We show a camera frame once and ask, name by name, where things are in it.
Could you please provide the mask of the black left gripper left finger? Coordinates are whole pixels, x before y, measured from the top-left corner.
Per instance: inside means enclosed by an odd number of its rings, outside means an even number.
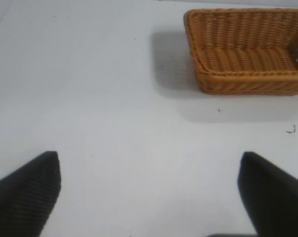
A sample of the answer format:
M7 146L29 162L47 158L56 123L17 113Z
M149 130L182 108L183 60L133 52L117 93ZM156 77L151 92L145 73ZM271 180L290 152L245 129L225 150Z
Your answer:
M60 190L56 151L46 151L0 179L0 237L40 236Z

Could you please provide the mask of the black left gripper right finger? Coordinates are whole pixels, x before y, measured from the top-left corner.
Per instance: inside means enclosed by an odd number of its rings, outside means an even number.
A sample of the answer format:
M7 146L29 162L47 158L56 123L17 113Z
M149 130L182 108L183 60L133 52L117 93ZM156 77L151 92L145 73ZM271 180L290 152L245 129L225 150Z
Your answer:
M238 189L260 237L298 237L298 179L254 152L240 162Z

